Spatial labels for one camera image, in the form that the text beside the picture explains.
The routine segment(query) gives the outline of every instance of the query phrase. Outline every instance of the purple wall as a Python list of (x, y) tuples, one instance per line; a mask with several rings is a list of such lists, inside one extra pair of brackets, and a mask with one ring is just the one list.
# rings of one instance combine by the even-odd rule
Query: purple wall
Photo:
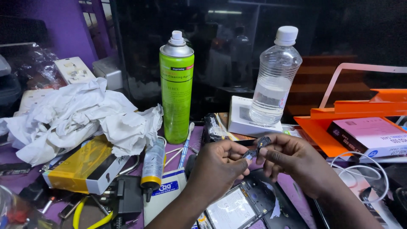
[(98, 60), (78, 0), (31, 0), (21, 16), (45, 22), (59, 59), (78, 56), (90, 69)]

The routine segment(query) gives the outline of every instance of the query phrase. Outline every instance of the plastic water bottle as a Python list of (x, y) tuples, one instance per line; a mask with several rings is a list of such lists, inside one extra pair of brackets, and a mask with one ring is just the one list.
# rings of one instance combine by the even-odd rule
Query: plastic water bottle
[(293, 47), (298, 29), (283, 26), (277, 30), (275, 46), (260, 55), (253, 103), (250, 118), (261, 124), (280, 121), (294, 76), (302, 63), (302, 58)]

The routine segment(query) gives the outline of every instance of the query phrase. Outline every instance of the orange plastic stand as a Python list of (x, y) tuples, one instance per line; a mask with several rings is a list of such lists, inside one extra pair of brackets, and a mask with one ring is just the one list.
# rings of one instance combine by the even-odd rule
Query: orange plastic stand
[[(407, 115), (407, 89), (371, 89), (378, 94), (368, 101), (336, 101), (334, 108), (311, 109), (310, 116), (294, 117), (305, 132), (319, 145), (328, 157), (348, 150), (326, 130), (333, 120)], [(400, 126), (387, 120), (392, 125)]]

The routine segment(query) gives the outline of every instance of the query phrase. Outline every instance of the glue tube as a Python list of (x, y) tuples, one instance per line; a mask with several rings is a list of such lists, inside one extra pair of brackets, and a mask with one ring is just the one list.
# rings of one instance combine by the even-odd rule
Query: glue tube
[(144, 157), (140, 186), (146, 194), (147, 203), (150, 202), (153, 191), (161, 186), (165, 160), (165, 141), (158, 138), (154, 142), (154, 146), (149, 145), (147, 147)]

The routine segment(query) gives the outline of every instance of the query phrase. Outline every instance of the clear liquid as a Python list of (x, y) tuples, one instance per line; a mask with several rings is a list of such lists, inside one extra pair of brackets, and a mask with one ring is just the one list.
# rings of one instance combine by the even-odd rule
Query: clear liquid
[(293, 47), (273, 46), (260, 55), (260, 70), (250, 118), (261, 124), (280, 121), (302, 58)]

